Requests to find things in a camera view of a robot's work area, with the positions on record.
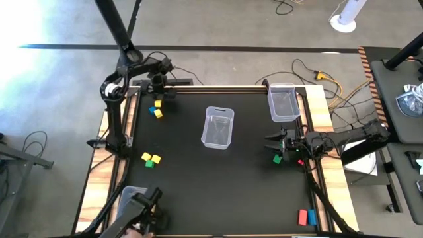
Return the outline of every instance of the small block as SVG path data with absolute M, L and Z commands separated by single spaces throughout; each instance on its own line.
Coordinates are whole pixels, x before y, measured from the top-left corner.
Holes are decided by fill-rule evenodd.
M 298 225 L 307 225 L 307 210 L 300 210 L 298 215 Z
M 146 152 L 144 152 L 144 154 L 141 156 L 141 159 L 143 159 L 145 161 L 148 161 L 148 160 L 151 159 L 151 155 L 148 154 L 148 153 L 146 153 Z
M 154 163 L 160 163 L 161 158 L 157 155 L 153 155 L 153 158 L 151 158 L 151 161 Z
M 154 101 L 154 106 L 155 106 L 156 108 L 161 108 L 161 100 L 155 100 L 155 101 Z
M 282 160 L 282 158 L 279 155 L 275 155 L 275 157 L 273 157 L 273 162 L 280 164 L 280 161 Z
M 162 116 L 163 116 L 163 114 L 161 114 L 160 109 L 155 110 L 155 111 L 154 111 L 154 115 L 156 115 L 156 117 L 157 117 L 157 118 L 160 118 L 160 117 L 162 117 Z
M 156 108 L 152 106 L 151 108 L 148 108 L 148 110 L 150 111 L 152 115 L 154 115 L 154 111 L 156 110 Z
M 309 225 L 317 225 L 315 210 L 309 209 L 308 214 L 309 214 Z
M 152 162 L 152 161 L 146 161 L 145 162 L 145 166 L 147 168 L 154 168 L 154 162 Z

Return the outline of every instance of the black line on floor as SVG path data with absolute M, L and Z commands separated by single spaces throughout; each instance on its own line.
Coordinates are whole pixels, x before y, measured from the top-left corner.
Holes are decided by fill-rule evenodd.
M 203 52 L 279 52 L 279 53 L 323 53 L 338 52 L 358 54 L 357 48 L 302 48 L 302 47 L 256 47 L 256 46 L 135 46 L 138 50 L 203 51 Z M 25 49 L 46 50 L 117 50 L 111 44 L 25 44 Z
M 24 49 L 43 50 L 117 50 L 117 45 L 94 45 L 94 44 L 25 44 L 19 46 Z

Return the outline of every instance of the cable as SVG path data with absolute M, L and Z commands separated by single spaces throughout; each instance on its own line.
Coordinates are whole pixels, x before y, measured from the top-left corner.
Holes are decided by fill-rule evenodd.
M 328 22 L 330 23 L 331 18 L 333 17 L 333 15 L 335 15 L 335 12 L 340 8 L 341 4 L 345 3 L 346 0 L 343 0 L 342 2 L 340 2 L 338 4 L 338 6 L 336 7 L 335 11 L 333 11 L 333 13 L 330 15 Z
M 368 116 L 372 115 L 374 112 L 376 112 L 376 110 L 371 111 L 369 114 L 366 114 L 366 115 L 365 115 L 365 116 L 363 116 L 362 118 L 358 118 L 358 120 L 356 120 L 355 122 L 347 122 L 345 119 L 343 119 L 341 116 L 339 116 L 338 114 L 336 114 L 336 113 L 334 112 L 334 114 L 335 114 L 335 115 L 337 115 L 337 116 L 338 116 L 341 120 L 343 120 L 345 123 L 348 123 L 348 125 L 346 125 L 346 126 L 342 126 L 342 127 L 338 127 L 338 128 L 333 128 L 333 130 L 338 130 L 338 129 L 346 128 L 346 127 L 348 127 L 348 126 L 351 126 L 352 128 L 354 128 L 352 124 L 359 122 L 359 120 L 363 120 L 364 118 L 366 118 L 366 117 L 368 117 Z
M 342 89 L 341 84 L 338 83 L 338 81 L 335 81 L 334 79 L 325 79 L 325 80 L 331 81 L 331 82 L 336 83 L 338 85 L 338 87 L 340 89 L 339 97 L 341 97 L 342 94 L 343 94 L 343 92 L 344 92 L 344 89 Z M 328 106 L 329 107 L 332 106 L 339 99 L 339 97 L 338 98 L 335 98 L 332 102 L 330 102 L 330 104 Z
M 307 150 L 307 152 L 309 153 L 309 155 L 313 158 L 313 152 L 311 152 L 310 149 L 307 148 L 307 146 L 305 146 L 303 143 L 299 143 L 299 142 L 295 142 L 295 143 L 304 147 Z
M 145 61 L 147 61 L 147 59 L 149 59 L 152 54 L 161 54 L 162 56 L 165 56 L 166 58 L 169 59 L 169 57 L 167 57 L 167 55 L 165 53 L 160 52 L 160 51 L 153 51 L 153 52 L 151 52 L 150 54 L 147 55 L 147 57 L 143 60 L 143 63 Z
M 300 76 L 298 73 L 295 72 L 294 65 L 295 65 L 295 62 L 296 61 L 299 61 L 306 70 L 308 70 L 308 71 L 310 71 L 312 73 L 318 73 L 319 72 L 319 71 L 314 70 L 314 69 L 309 69 L 302 60 L 300 60 L 300 59 L 294 59 L 292 61 L 292 63 L 291 63 L 291 71 L 292 71 L 292 73 L 301 80 L 301 82 L 303 83 L 303 85 L 305 85 L 304 81 L 305 82 L 308 82 L 308 83 L 310 83 L 312 85 L 317 85 L 317 83 L 312 82 L 312 81 L 308 81 L 304 77 Z M 325 75 L 328 75 L 331 79 L 333 79 L 333 77 L 330 76 L 328 73 L 326 73 L 324 71 L 321 71 L 321 72 L 324 73 Z M 338 94 L 338 90 L 339 90 L 339 85 L 337 85 L 337 84 L 336 84 L 336 90 L 335 90 L 335 92 L 332 91 L 332 90 L 329 90 L 329 89 L 325 89 L 325 88 L 323 88 L 323 90 L 326 91 L 326 92 L 331 92 L 333 94 L 332 97 L 325 97 L 326 99 L 333 99 L 334 97 L 339 97 L 339 95 L 337 95 Z
M 353 103 L 353 104 L 351 104 L 351 106 L 339 106 L 339 107 L 338 107 L 338 108 L 336 108 L 336 109 L 341 109 L 341 108 L 350 108 L 350 107 L 352 107 L 352 106 L 357 106 L 357 105 L 359 105 L 359 104 L 362 104 L 362 103 L 368 102 L 368 101 L 370 101 L 370 100 L 372 100 L 372 99 L 373 99 L 373 98 L 366 99 L 366 100 L 361 101 L 361 102 Z
M 91 173 L 91 171 L 93 171 L 95 168 L 97 168 L 99 165 L 101 165 L 102 163 L 104 163 L 104 162 L 106 162 L 108 159 L 110 159 L 112 156 L 113 156 L 113 154 L 112 154 L 112 155 L 109 155 L 106 159 L 103 159 L 102 161 L 98 162 L 96 165 L 92 166 L 92 167 L 91 167 L 91 169 L 90 169 L 90 173 Z
M 376 169 L 376 165 L 377 165 L 377 161 L 375 159 L 375 164 L 374 164 L 373 168 L 370 170 L 370 172 L 361 176 L 360 178 L 357 178 L 356 180 L 353 180 L 352 182 L 350 182 L 350 185 L 354 185 L 356 182 L 358 182 L 358 181 L 366 178 L 367 176 L 371 175 L 371 172 L 373 172 Z
M 38 142 L 38 141 L 33 141 L 33 142 L 31 142 L 29 145 L 26 145 L 26 143 L 27 143 L 27 141 L 28 141 L 29 137 L 30 137 L 30 136 L 32 136 L 32 135 L 34 135 L 34 134 L 37 134 L 37 133 L 44 134 L 44 145 L 42 145 L 42 144 L 41 144 L 40 142 Z M 22 146 L 22 151 L 23 151 L 23 152 L 26 152 L 26 150 L 28 150 L 28 148 L 29 148 L 31 145 L 33 145 L 33 144 L 39 144 L 39 145 L 41 146 L 42 150 L 41 150 L 41 152 L 40 152 L 38 155 L 36 155 L 36 156 L 37 156 L 37 157 L 41 157 L 41 156 L 42 156 L 42 154 L 43 154 L 43 152 L 44 152 L 44 149 L 47 147 L 47 139 L 48 139 L 48 136 L 47 136 L 47 133 L 46 133 L 45 131 L 39 130 L 39 131 L 32 132 L 32 133 L 30 133 L 30 134 L 28 134 L 28 135 L 26 136 L 26 138 L 25 138 L 25 140 L 24 140 L 24 145 Z
M 189 74 L 192 74 L 193 76 L 195 76 L 195 78 L 197 79 L 197 81 L 201 83 L 201 85 L 204 85 L 204 84 L 203 84 L 203 82 L 201 82 L 201 81 L 198 79 L 198 77 L 197 77 L 197 75 L 196 75 L 195 73 L 192 73 L 191 71 L 188 71 L 188 70 L 183 69 L 183 68 L 181 68 L 181 67 L 176 67 L 176 66 L 175 66 L 174 68 L 175 68 L 175 69 L 182 70 L 182 71 L 185 71 L 185 72 L 187 72 L 187 73 L 189 73 Z
M 359 92 L 360 90 L 364 89 L 367 84 L 369 84 L 371 82 L 371 79 L 365 80 L 363 83 L 361 83 L 360 85 L 358 85 L 355 89 L 353 89 L 353 91 L 351 91 L 350 94 L 348 94 L 345 98 L 342 98 L 345 103 L 347 103 L 357 92 Z M 330 108 L 329 110 L 335 110 L 340 104 L 342 104 L 342 102 L 338 103 L 337 105 L 335 105 L 334 107 Z
M 178 79 L 176 78 L 176 76 L 172 72 L 169 72 L 169 73 L 173 76 L 175 82 L 178 82 Z
M 306 80 L 304 77 L 302 77 L 302 76 L 300 76 L 298 73 L 296 73 L 295 71 L 294 71 L 294 68 L 293 68 L 293 66 L 294 66 L 294 63 L 296 62 L 296 61 L 300 61 L 302 64 L 303 64 L 303 66 L 307 69 L 307 70 L 309 70 L 309 71 L 311 71 L 311 72 L 315 72 L 315 70 L 312 70 L 312 69 L 309 69 L 305 64 L 304 64 L 304 62 L 302 61 L 302 60 L 300 60 L 300 59 L 294 59 L 293 61 L 292 61 L 292 63 L 291 63 L 291 72 L 289 72 L 289 71 L 279 71 L 279 72 L 275 72 L 275 73 L 271 73 L 271 74 L 269 74 L 269 75 L 266 75 L 266 76 L 263 76 L 263 77 L 261 77 L 259 80 L 257 80 L 254 84 L 255 85 L 257 85 L 257 83 L 258 82 L 260 82 L 261 80 L 263 80 L 263 79 L 265 79 L 265 78 L 267 78 L 267 77 L 270 77 L 270 76 L 273 76 L 273 75 L 277 75 L 277 74 L 281 74 L 281 73 L 287 73 L 287 74 L 290 74 L 290 75 L 294 75 L 294 76 L 296 76 L 300 81 L 301 81 L 301 83 L 303 84 L 303 85 L 305 85 L 305 82 L 307 82 L 307 83 L 310 83 L 310 84 L 312 84 L 312 85 L 317 85 L 315 82 L 312 82 L 312 81 L 309 81 L 309 80 Z M 326 97 L 327 99 L 333 99 L 334 97 L 336 97 L 336 94 L 337 94 L 337 92 L 338 92 L 338 86 L 337 86 L 337 88 L 336 88 L 336 92 L 334 92 L 334 91 L 332 91 L 332 90 L 329 90 L 329 89 L 323 89 L 324 91 L 327 91 L 327 92 L 330 92 L 330 93 L 332 93 L 334 96 L 333 97 Z
M 305 0 L 291 0 L 291 2 L 293 2 L 293 3 L 297 3 L 297 4 L 300 4 L 300 5 L 304 4 L 304 3 L 303 3 L 304 1 L 305 1 Z
M 292 72 L 288 72 L 288 71 L 279 71 L 279 72 L 271 73 L 271 74 L 269 74 L 269 75 L 266 75 L 266 76 L 261 77 L 261 78 L 260 78 L 259 80 L 257 80 L 257 81 L 256 81 L 256 83 L 254 83 L 254 84 L 255 84 L 255 85 L 257 85 L 257 83 L 258 83 L 258 82 L 260 82 L 261 80 L 263 80 L 263 79 L 265 79 L 265 78 L 267 78 L 267 77 L 273 76 L 273 75 L 280 74 L 280 73 L 288 73 L 288 74 L 292 74 L 292 75 L 295 75 L 295 76 L 296 76 L 296 74 L 295 74 L 295 73 L 292 73 Z
M 370 125 L 368 125 L 367 127 L 363 127 L 363 130 L 364 130 L 364 131 L 366 131 L 369 127 L 372 127 L 374 124 L 375 124 L 375 122 L 372 122 L 372 123 L 371 123 Z M 339 154 L 339 157 L 342 157 L 342 154 L 344 153 L 344 150 L 345 150 L 346 145 L 348 145 L 348 142 L 350 142 L 352 138 L 353 138 L 353 136 L 351 135 L 351 136 L 350 136 L 350 138 L 348 138 L 348 139 L 345 141 L 345 144 L 341 147 L 341 152 L 340 152 L 340 154 Z
M 277 15 L 282 15 L 282 16 L 284 16 L 284 15 L 288 15 L 288 14 L 290 14 L 292 11 L 293 11 L 293 5 L 290 5 L 289 3 L 286 3 L 285 2 L 285 0 L 273 0 L 274 2 L 277 2 L 277 3 L 279 3 L 279 5 L 276 7 L 276 9 L 275 9 L 275 13 L 277 14 Z M 279 13 L 278 12 L 278 9 L 282 6 L 282 5 L 287 5 L 288 7 L 290 7 L 290 10 L 288 10 L 288 11 L 286 11 L 286 12 L 284 12 L 284 13 Z

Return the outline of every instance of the wooden platform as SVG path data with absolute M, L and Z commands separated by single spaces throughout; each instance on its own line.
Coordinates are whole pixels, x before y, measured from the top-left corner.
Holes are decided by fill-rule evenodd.
M 311 112 L 311 120 L 313 122 L 313 127 L 315 131 L 318 132 L 331 132 L 333 131 L 332 121 L 329 116 L 329 111 L 327 107 L 327 102 L 325 99 L 325 94 L 323 87 L 321 85 L 298 85 L 296 87 L 305 87 L 307 91 L 307 98 L 309 103 L 309 109 Z M 129 114 L 128 121 L 126 126 L 126 133 L 130 135 L 130 128 L 132 128 L 132 120 L 134 117 L 135 110 L 135 101 L 136 97 L 132 97 L 129 103 Z M 125 103 L 122 103 L 122 112 L 124 111 Z M 307 119 L 305 117 L 304 106 L 299 98 L 299 105 L 301 111 L 301 120 L 303 124 L 307 124 Z M 107 114 L 103 114 L 102 124 L 99 130 L 99 136 L 101 136 L 108 128 Z M 104 158 L 110 154 L 103 150 L 98 149 L 95 151 L 93 157 L 93 163 L 91 166 L 96 165 L 99 161 L 102 161 Z M 325 157 L 321 160 L 323 168 L 323 176 L 325 178 L 326 188 L 328 192 L 328 197 L 332 205 L 338 211 L 346 223 L 356 231 L 358 230 L 358 225 L 356 221 L 356 216 L 354 213 L 354 208 L 352 205 L 350 192 L 348 190 L 348 185 L 345 179 L 344 169 L 342 163 L 339 159 L 333 159 L 330 157 Z M 112 168 L 114 164 L 114 158 L 109 159 L 107 162 L 98 166 L 93 170 L 88 178 L 87 187 L 83 195 L 83 203 L 81 211 L 78 217 L 78 223 L 76 227 L 76 232 L 83 231 L 92 220 L 96 217 L 98 212 L 101 210 L 102 206 L 107 200 L 108 190 L 110 186 L 110 180 L 112 177 Z M 313 175 L 317 180 L 316 170 L 313 171 Z M 318 202 L 318 211 L 321 221 L 326 221 L 325 209 L 323 205 Z M 110 222 L 113 222 L 116 217 L 117 202 L 112 209 Z M 328 225 L 326 222 L 322 222 L 322 229 L 324 231 L 328 230 Z

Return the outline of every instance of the transparent plastic bin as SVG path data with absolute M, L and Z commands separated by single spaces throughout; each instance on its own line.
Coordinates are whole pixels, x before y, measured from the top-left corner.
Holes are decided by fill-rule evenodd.
M 124 211 L 125 205 L 129 202 L 131 197 L 137 193 L 145 194 L 147 192 L 147 188 L 140 188 L 135 186 L 126 186 L 120 195 L 120 201 L 118 205 L 118 213 L 116 215 L 116 218 L 120 217 L 122 215 L 122 212 Z
M 271 84 L 267 99 L 274 122 L 292 122 L 299 116 L 297 95 L 292 83 Z
M 206 109 L 201 141 L 212 149 L 227 149 L 231 144 L 233 117 L 232 109 L 209 106 Z

